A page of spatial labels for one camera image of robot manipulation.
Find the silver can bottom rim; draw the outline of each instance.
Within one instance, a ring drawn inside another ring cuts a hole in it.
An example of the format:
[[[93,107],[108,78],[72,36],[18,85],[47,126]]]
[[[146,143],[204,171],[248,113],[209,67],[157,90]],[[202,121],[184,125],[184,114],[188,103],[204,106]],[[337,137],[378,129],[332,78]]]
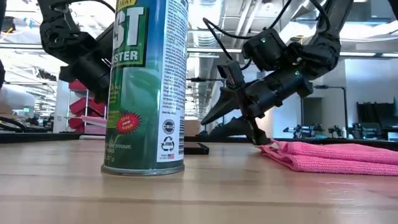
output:
[[[105,174],[126,175],[126,176],[167,175],[167,174],[175,174],[181,172],[184,169],[185,169],[184,165],[173,168],[151,169],[151,170],[131,170],[131,169],[113,168],[113,167],[108,167],[106,165],[101,166],[101,172],[104,172]]]

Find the ceiling light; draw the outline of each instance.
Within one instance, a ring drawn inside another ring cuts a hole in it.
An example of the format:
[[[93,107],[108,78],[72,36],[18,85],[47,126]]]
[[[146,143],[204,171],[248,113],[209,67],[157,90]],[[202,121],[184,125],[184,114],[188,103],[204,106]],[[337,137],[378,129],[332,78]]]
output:
[[[240,54],[242,49],[226,49],[229,53]],[[223,53],[223,49],[215,49],[210,47],[189,47],[188,53]]]
[[[340,52],[340,56],[344,57],[373,57],[376,53],[366,53],[366,52]]]
[[[398,53],[383,53],[382,57],[398,58]]]
[[[199,118],[196,116],[185,116],[185,120],[198,120]]]
[[[0,48],[2,49],[32,49],[32,50],[43,50],[41,44],[8,44],[1,43]]]
[[[198,53],[193,53],[189,54],[189,57],[198,57],[198,58],[219,58],[219,55],[212,55],[212,54],[198,54]]]

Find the pink microfiber cloth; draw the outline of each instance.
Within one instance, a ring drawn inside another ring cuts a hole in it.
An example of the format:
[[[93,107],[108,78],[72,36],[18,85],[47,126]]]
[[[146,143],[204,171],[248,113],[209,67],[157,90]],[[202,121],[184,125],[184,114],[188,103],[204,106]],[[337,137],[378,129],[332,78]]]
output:
[[[278,142],[260,146],[263,155],[302,172],[398,175],[398,152],[359,144]]]

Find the black phone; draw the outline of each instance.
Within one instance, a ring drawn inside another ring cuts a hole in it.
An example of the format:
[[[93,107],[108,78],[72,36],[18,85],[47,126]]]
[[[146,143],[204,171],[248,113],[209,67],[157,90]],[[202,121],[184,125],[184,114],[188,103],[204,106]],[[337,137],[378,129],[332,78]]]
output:
[[[199,142],[184,142],[185,155],[208,155],[209,147]]]

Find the workbench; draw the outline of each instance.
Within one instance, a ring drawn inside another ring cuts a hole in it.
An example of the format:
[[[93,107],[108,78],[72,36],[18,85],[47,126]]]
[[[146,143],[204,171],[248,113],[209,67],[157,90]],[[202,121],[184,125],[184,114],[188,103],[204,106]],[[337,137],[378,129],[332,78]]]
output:
[[[211,144],[185,172],[100,172],[103,141],[0,144],[1,223],[396,223],[398,177],[308,174],[250,144]]]

